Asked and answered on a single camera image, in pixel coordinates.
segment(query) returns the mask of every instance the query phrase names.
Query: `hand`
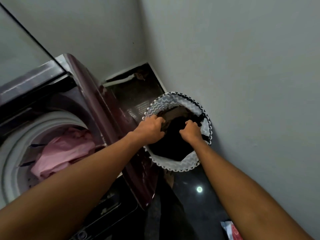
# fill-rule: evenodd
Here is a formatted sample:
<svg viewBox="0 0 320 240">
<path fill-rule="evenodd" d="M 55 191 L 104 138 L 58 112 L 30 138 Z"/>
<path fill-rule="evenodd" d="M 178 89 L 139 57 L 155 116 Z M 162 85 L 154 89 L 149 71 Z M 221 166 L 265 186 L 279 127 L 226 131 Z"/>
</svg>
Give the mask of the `hand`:
<svg viewBox="0 0 320 240">
<path fill-rule="evenodd" d="M 192 120 L 186 121 L 186 127 L 179 131 L 183 140 L 192 145 L 197 141 L 203 141 L 200 127 Z"/>
<path fill-rule="evenodd" d="M 142 146 L 156 143 L 165 136 L 165 133 L 160 131 L 161 124 L 165 122 L 164 118 L 157 117 L 154 114 L 151 117 L 146 117 L 144 121 L 141 121 L 132 133 L 139 142 L 141 142 Z"/>
</svg>

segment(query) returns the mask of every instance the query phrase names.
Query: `washing machine drum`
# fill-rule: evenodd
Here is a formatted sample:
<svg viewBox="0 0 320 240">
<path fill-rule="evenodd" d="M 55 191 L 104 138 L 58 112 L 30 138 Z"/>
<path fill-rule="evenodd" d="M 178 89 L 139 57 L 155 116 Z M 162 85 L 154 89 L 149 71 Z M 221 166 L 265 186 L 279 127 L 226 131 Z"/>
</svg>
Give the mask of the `washing machine drum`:
<svg viewBox="0 0 320 240">
<path fill-rule="evenodd" d="M 38 183 L 30 169 L 43 146 L 67 128 L 86 125 L 69 112 L 50 112 L 12 133 L 0 147 L 0 209 Z"/>
</svg>

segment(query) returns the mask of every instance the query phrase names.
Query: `laundry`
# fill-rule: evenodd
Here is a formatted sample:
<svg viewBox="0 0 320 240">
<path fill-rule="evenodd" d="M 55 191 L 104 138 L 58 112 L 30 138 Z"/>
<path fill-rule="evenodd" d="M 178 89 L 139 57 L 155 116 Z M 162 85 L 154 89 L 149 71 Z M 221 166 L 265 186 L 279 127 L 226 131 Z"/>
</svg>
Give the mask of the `laundry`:
<svg viewBox="0 0 320 240">
<path fill-rule="evenodd" d="M 154 144 L 150 144 L 150 150 L 158 156 L 166 157 L 175 161 L 182 161 L 188 154 L 193 152 L 192 146 L 184 141 L 179 133 L 186 126 L 186 121 L 192 120 L 201 127 L 201 122 L 205 118 L 205 114 L 195 115 L 183 106 L 177 106 L 174 109 L 165 110 L 158 113 L 163 117 L 166 123 L 163 124 L 161 130 L 165 132 L 164 137 Z M 209 137 L 202 135 L 206 141 Z"/>
<path fill-rule="evenodd" d="M 89 130 L 69 128 L 55 137 L 42 151 L 31 172 L 40 181 L 94 153 L 95 144 Z"/>
</svg>

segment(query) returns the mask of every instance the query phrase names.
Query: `left hand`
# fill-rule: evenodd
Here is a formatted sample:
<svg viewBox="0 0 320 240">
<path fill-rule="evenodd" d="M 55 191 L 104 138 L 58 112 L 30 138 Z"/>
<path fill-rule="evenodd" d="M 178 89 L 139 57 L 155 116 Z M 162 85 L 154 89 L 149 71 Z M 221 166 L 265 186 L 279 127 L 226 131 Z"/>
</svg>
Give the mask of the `left hand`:
<svg viewBox="0 0 320 240">
<path fill-rule="evenodd" d="M 164 118 L 154 114 L 141 121 L 132 134 L 141 142 L 142 146 L 156 143 L 165 136 L 165 133 L 161 131 L 161 124 L 165 122 Z"/>
</svg>

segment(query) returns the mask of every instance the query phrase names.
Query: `dark floor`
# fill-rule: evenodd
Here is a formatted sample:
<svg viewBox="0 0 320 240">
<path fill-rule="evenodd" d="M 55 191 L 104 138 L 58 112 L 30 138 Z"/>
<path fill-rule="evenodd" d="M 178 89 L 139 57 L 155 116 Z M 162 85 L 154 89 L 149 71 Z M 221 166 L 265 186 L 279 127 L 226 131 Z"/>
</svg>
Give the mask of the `dark floor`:
<svg viewBox="0 0 320 240">
<path fill-rule="evenodd" d="M 145 80 L 134 78 L 131 81 L 111 86 L 110 89 L 120 101 L 122 108 L 127 110 L 137 122 L 140 122 L 150 103 L 164 92 L 148 64 L 112 80 L 126 78 L 135 72 L 141 73 Z M 201 193 L 197 191 L 197 187 L 202 188 Z M 220 204 L 201 165 L 189 172 L 175 173 L 173 191 L 183 204 L 186 215 L 199 239 L 224 239 L 220 221 L 227 220 L 228 215 Z M 146 240 L 159 239 L 160 212 L 160 199 L 156 195 L 148 209 Z"/>
</svg>

